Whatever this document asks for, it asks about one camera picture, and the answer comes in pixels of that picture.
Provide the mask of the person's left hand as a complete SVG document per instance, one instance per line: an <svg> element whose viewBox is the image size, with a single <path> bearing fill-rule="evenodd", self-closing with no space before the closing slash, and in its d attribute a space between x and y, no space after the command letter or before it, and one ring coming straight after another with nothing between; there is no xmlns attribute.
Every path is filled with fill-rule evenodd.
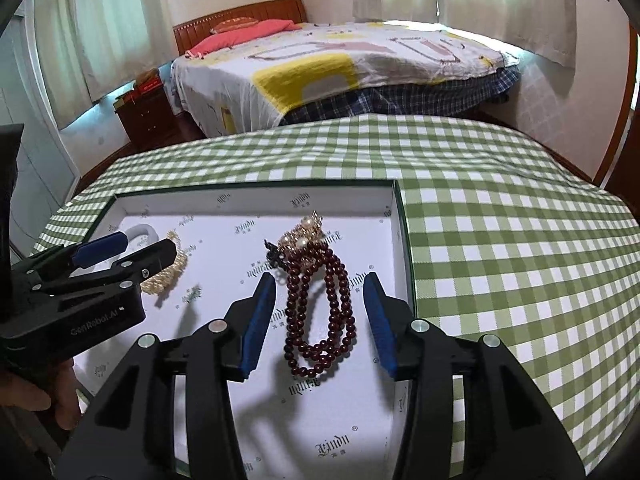
<svg viewBox="0 0 640 480"><path fill-rule="evenodd" d="M54 417L63 430L73 430L81 418L76 393L74 360L67 360L52 372L50 382L41 389L10 372L1 372L1 405L31 412L54 408Z"/></svg>

